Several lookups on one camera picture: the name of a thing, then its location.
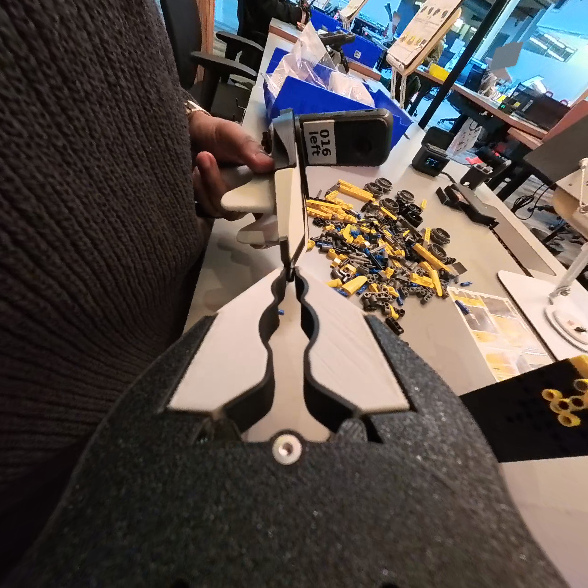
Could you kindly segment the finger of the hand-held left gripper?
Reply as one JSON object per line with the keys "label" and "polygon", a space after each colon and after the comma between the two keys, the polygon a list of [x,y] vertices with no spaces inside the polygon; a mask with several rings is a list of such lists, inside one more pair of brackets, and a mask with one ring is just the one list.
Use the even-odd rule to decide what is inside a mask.
{"label": "finger of the hand-held left gripper", "polygon": [[302,251],[302,191],[299,168],[275,172],[277,234],[285,270],[293,270]]}
{"label": "finger of the hand-held left gripper", "polygon": [[301,199],[302,199],[302,211],[303,211],[303,228],[305,232],[304,239],[302,239],[301,249],[298,255],[298,266],[300,266],[304,256],[307,252],[307,243],[309,241],[310,229],[309,229],[309,217],[306,210],[307,206],[307,199],[309,197],[309,188],[308,188],[308,181],[307,181],[307,174],[306,174],[306,166],[304,162],[304,158],[302,156],[298,156],[298,170],[300,174],[300,192],[301,192]]}

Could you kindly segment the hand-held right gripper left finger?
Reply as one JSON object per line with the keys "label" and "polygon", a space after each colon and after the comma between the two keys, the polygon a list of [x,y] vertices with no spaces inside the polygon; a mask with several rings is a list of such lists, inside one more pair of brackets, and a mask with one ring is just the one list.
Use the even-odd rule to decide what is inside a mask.
{"label": "hand-held right gripper left finger", "polygon": [[285,269],[276,269],[196,324],[205,334],[169,409],[226,418],[239,432],[269,413],[275,393],[269,340],[280,324],[278,307],[287,283]]}

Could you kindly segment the person's left hand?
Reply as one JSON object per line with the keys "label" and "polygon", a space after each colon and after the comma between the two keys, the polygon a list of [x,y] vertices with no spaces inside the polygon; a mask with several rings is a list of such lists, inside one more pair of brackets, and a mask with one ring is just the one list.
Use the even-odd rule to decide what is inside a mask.
{"label": "person's left hand", "polygon": [[194,148],[192,183],[199,215],[229,221],[242,218],[242,214],[225,211],[221,206],[223,195],[232,188],[220,168],[245,165],[256,174],[266,174],[275,169],[272,158],[236,122],[196,110],[189,114],[188,126]]}

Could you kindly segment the blue plastic bin with tag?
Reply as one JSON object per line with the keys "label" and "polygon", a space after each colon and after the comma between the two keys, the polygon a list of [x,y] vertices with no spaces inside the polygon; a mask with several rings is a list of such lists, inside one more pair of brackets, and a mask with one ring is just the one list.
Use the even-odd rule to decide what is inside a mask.
{"label": "blue plastic bin with tag", "polygon": [[[374,108],[387,109],[393,116],[391,146],[394,147],[413,123],[410,116],[390,99],[387,92],[374,90],[363,83],[374,101]],[[270,122],[284,109],[292,109],[296,115],[324,114],[342,111],[363,111],[367,105],[338,95],[328,89],[310,82],[287,77],[277,97],[272,95],[268,84],[263,83],[263,97],[266,107],[266,120]]]}

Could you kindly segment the black charger with screen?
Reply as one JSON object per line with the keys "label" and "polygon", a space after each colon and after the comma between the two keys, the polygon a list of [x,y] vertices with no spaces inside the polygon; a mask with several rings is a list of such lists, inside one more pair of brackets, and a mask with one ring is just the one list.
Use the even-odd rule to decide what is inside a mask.
{"label": "black charger with screen", "polygon": [[436,126],[429,128],[410,166],[417,172],[437,177],[450,161],[447,151],[454,137],[454,133],[442,128]]}

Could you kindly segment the pile of yellow grey beams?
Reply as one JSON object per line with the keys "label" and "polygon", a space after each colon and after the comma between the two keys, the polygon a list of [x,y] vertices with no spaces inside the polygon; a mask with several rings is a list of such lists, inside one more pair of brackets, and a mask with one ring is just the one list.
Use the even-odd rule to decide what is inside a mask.
{"label": "pile of yellow grey beams", "polygon": [[315,227],[307,251],[328,260],[328,287],[348,300],[357,298],[365,313],[380,313],[398,336],[408,298],[422,306],[446,299],[449,286],[466,272],[446,252],[450,234],[421,227],[425,205],[408,190],[394,192],[382,176],[363,187],[340,179],[306,201]]}

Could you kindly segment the black tripod device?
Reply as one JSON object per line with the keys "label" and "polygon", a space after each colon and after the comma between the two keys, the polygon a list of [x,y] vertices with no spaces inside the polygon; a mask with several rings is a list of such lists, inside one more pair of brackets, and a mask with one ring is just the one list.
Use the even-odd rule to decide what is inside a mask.
{"label": "black tripod device", "polygon": [[334,64],[333,68],[344,74],[349,74],[349,63],[343,53],[343,46],[353,43],[356,35],[344,29],[334,32],[321,29],[318,31],[318,36],[327,49],[327,53]]}

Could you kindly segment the clear plastic bag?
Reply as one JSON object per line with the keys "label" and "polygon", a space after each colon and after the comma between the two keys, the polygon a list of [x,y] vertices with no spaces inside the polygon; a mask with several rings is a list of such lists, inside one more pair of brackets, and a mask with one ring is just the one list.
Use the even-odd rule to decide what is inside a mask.
{"label": "clear plastic bag", "polygon": [[363,82],[334,69],[333,65],[318,32],[312,24],[308,24],[290,52],[281,57],[275,70],[265,73],[263,77],[274,97],[277,97],[286,78],[292,77],[374,107]]}

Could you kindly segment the black adapter box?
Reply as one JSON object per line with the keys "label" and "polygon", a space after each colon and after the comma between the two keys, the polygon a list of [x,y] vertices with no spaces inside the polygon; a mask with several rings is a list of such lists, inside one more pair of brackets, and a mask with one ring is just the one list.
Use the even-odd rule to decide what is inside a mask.
{"label": "black adapter box", "polygon": [[460,179],[459,184],[470,190],[475,190],[482,183],[489,180],[494,174],[494,171],[492,166],[487,165],[485,162],[476,163],[468,168],[467,172]]}

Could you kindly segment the black clamp tool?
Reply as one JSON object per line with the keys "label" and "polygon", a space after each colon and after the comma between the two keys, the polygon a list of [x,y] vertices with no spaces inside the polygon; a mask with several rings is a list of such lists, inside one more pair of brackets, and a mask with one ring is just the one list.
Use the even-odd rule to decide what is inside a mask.
{"label": "black clamp tool", "polygon": [[436,195],[442,205],[463,212],[475,224],[491,230],[499,224],[496,209],[481,202],[468,187],[452,183],[446,187],[438,187]]}

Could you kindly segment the black pole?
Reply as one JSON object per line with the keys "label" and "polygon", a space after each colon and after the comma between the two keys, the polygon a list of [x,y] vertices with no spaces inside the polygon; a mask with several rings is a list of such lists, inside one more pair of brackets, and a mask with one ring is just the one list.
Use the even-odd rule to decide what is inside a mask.
{"label": "black pole", "polygon": [[472,39],[464,48],[463,53],[461,54],[460,58],[458,59],[455,67],[449,73],[448,77],[446,78],[445,82],[441,85],[438,89],[437,94],[432,99],[430,106],[424,112],[423,116],[419,120],[418,126],[425,130],[428,126],[432,116],[437,111],[437,108],[441,105],[444,101],[447,94],[452,90],[453,85],[457,81],[457,78],[463,71],[464,67],[467,65],[470,58],[474,55],[475,51],[481,45],[481,42],[484,40],[485,36],[495,25],[496,20],[504,11],[506,5],[509,1],[494,1],[491,5],[489,11],[487,12],[486,16],[481,21],[477,31],[473,35]]}

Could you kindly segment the wooden office desk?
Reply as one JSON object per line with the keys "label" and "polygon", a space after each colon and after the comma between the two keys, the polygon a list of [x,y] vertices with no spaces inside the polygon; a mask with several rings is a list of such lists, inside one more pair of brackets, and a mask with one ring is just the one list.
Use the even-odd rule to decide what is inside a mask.
{"label": "wooden office desk", "polygon": [[586,100],[570,107],[522,85],[512,96],[496,102],[455,84],[448,99],[462,116],[477,122],[489,135],[512,128],[544,140],[587,117]]}

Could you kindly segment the black toy brick tower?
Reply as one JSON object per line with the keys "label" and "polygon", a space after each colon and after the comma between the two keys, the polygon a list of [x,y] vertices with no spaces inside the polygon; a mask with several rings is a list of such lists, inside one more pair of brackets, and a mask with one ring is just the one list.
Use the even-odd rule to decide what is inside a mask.
{"label": "black toy brick tower", "polygon": [[587,355],[460,397],[500,463],[587,456]]}

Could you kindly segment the white book stand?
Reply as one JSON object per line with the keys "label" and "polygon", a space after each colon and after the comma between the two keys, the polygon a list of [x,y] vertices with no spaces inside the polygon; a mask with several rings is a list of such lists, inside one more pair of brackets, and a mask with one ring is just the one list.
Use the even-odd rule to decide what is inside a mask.
{"label": "white book stand", "polygon": [[[526,157],[527,166],[553,186],[556,213],[587,238],[587,101],[570,112]],[[558,284],[501,271],[499,280],[552,355],[587,354],[587,294],[576,278],[587,268],[587,244]]]}

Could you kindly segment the black office chair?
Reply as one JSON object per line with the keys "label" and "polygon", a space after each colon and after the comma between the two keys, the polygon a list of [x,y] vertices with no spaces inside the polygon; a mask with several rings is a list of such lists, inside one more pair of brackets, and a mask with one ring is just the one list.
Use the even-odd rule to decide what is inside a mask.
{"label": "black office chair", "polygon": [[180,85],[213,116],[242,123],[264,49],[229,32],[218,32],[224,55],[202,51],[196,1],[161,1]]}

